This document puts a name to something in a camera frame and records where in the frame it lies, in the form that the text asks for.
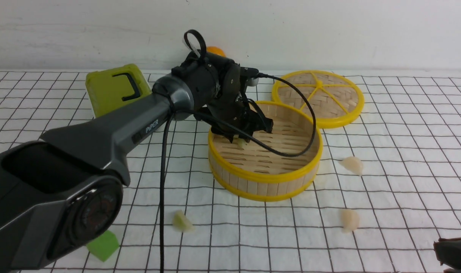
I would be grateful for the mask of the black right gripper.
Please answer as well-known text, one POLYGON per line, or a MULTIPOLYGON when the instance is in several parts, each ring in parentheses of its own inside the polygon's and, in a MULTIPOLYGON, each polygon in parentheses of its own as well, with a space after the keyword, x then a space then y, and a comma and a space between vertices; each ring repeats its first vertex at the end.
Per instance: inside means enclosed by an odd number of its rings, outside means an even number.
POLYGON ((433 248, 440 264, 449 267, 444 273, 461 273, 461 237, 439 238, 433 248))

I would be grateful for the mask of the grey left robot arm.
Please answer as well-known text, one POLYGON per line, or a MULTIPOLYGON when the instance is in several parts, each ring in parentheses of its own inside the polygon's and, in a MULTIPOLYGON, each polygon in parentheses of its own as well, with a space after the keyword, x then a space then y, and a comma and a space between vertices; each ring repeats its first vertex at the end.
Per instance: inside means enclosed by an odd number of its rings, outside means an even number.
POLYGON ((130 184, 127 155, 167 123, 196 111, 252 134, 264 130, 244 104, 259 71, 191 52, 156 80, 151 94, 91 121, 55 128, 0 153, 0 273, 37 270, 114 222, 130 184))

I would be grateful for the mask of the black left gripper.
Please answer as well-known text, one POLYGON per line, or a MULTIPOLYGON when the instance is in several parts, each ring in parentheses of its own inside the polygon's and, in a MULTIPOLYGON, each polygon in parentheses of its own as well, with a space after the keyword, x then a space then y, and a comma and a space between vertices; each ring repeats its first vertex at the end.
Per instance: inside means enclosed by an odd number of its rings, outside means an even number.
POLYGON ((189 88, 193 99, 190 110, 177 112, 175 119, 193 115, 210 124, 212 133, 221 135, 230 143, 250 142, 250 126, 254 132, 272 133, 273 120, 265 116, 254 100, 244 101, 245 88, 250 79, 234 60, 213 53, 194 52, 171 75, 189 88))

